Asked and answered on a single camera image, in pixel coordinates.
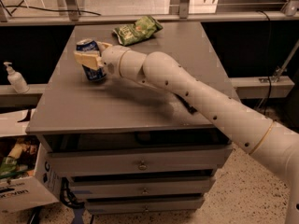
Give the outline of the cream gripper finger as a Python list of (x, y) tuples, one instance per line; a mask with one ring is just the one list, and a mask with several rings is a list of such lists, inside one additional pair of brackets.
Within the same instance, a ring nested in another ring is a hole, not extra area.
[(74, 51), (75, 60), (77, 63), (80, 63), (92, 70), (98, 70), (99, 68), (103, 68), (102, 58), (100, 53), (96, 50), (92, 51)]
[(105, 49), (112, 47), (112, 44), (106, 42), (97, 41), (96, 44), (100, 51), (104, 51)]

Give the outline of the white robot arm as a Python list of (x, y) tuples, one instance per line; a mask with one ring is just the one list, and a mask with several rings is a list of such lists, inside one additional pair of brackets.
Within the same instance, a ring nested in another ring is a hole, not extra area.
[(299, 133), (206, 85), (163, 52), (144, 54), (108, 43), (98, 46), (98, 50), (75, 51), (76, 61), (183, 98), (289, 186), (285, 224), (299, 224)]

